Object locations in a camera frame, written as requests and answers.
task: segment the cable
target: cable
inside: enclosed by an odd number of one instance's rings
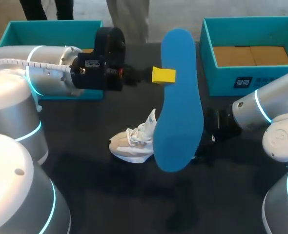
[[[20,65],[24,67],[37,67],[37,68],[42,68],[42,69],[47,69],[47,70],[62,71],[66,73],[70,73],[70,70],[71,70],[71,68],[68,65],[55,65],[55,64],[44,63],[44,62],[28,62],[26,60],[13,59],[13,58],[0,59],[0,66],[4,64]]]

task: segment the white sneaker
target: white sneaker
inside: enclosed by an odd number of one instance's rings
[[[138,128],[128,128],[110,139],[109,149],[114,156],[131,163],[144,163],[154,154],[153,134],[157,123],[155,110]]]

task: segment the blue insole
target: blue insole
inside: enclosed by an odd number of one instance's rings
[[[191,34],[183,29],[168,32],[161,54],[162,67],[176,70],[176,80],[164,87],[163,109],[154,131],[154,155],[160,169],[175,172],[195,155],[204,129]]]

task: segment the person's leg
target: person's leg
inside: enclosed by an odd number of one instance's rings
[[[111,16],[111,20],[113,21],[114,27],[119,28],[119,17],[118,17],[118,8],[117,8],[117,0],[106,0],[107,7]]]
[[[27,20],[47,20],[41,0],[20,0]]]
[[[74,0],[55,0],[58,20],[73,20]]]
[[[149,0],[107,0],[107,5],[113,24],[123,31],[126,43],[147,42]]]

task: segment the teal box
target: teal box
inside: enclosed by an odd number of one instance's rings
[[[80,49],[94,48],[100,21],[48,20],[11,21],[0,40],[0,47],[9,45],[75,46]],[[103,91],[85,90],[80,97],[41,97],[41,99],[102,99]]]
[[[204,19],[200,53],[210,96],[247,95],[287,74],[288,66],[218,67],[214,46],[283,46],[288,55],[288,16]]]

